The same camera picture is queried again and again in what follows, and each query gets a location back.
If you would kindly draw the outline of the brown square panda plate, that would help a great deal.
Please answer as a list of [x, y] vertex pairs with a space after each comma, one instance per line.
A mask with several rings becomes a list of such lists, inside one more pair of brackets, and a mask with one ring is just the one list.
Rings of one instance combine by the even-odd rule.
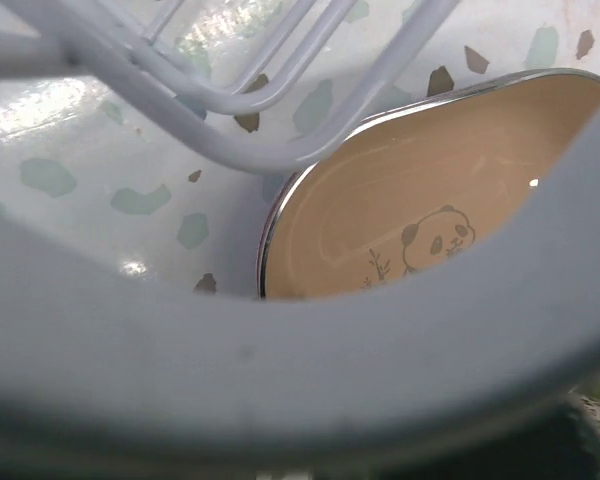
[[370, 116], [281, 189], [259, 296], [380, 287], [469, 249], [518, 212], [599, 108], [600, 76], [545, 69]]

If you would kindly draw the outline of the white wire dish rack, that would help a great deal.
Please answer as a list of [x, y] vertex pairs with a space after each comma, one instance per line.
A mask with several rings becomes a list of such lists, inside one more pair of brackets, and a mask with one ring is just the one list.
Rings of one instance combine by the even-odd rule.
[[600, 108], [445, 262], [257, 288], [292, 175], [545, 69], [600, 76], [600, 1], [0, 1], [0, 466], [380, 471], [557, 408], [600, 374]]

